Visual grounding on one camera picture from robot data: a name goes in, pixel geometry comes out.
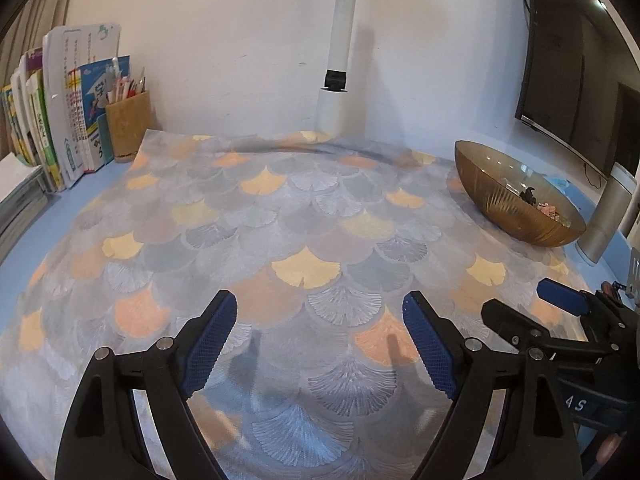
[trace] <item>white paper stack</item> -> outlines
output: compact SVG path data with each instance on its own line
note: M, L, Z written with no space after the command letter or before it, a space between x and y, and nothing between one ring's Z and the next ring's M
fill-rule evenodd
M81 65L116 57L119 40L120 26L116 23L62 25L43 38L42 67L49 127L67 187L71 187L85 169L74 130L67 75Z
M13 153L0 160L0 263L47 205L41 177L40 166L26 166Z

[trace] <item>glass bowl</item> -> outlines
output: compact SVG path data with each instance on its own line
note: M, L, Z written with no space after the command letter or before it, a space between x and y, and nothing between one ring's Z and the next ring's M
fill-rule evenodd
M505 232L539 247L559 247L577 240L586 225L574 205L552 184L519 160L484 144L456 142L456 167L471 200ZM519 193L532 187L539 204L556 207L557 221L525 202Z

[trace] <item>stack of books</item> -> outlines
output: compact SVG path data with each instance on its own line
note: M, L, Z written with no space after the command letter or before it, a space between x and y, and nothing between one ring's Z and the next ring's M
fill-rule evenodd
M117 56L119 39L115 23L56 27L42 48L22 56L11 84L1 89L15 155L41 167L47 192L71 187L113 159L106 126L97 124L106 100L98 97L100 75L87 67ZM83 72L93 84L84 84Z
M43 171L13 153L0 160L0 263L47 205Z

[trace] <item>blue rubber pad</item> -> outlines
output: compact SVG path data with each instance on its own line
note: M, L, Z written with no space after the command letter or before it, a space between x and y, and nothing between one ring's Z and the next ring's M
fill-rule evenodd
M191 348L184 365L184 381L180 385L186 399L203 389L207 383L226 338L236 322L237 312L236 297L227 294Z
M453 376L453 357L410 294L402 302L402 318L433 385L437 390L445 392L449 399L453 399L458 392Z
M538 283L538 297L574 316L585 316L589 313L586 298L577 290L555 282L549 278Z

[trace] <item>wooden pen holder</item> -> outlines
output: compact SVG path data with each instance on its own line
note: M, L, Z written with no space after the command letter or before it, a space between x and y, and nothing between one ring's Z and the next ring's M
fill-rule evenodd
M106 112L116 162L133 160L145 132L154 127L149 92L107 105Z

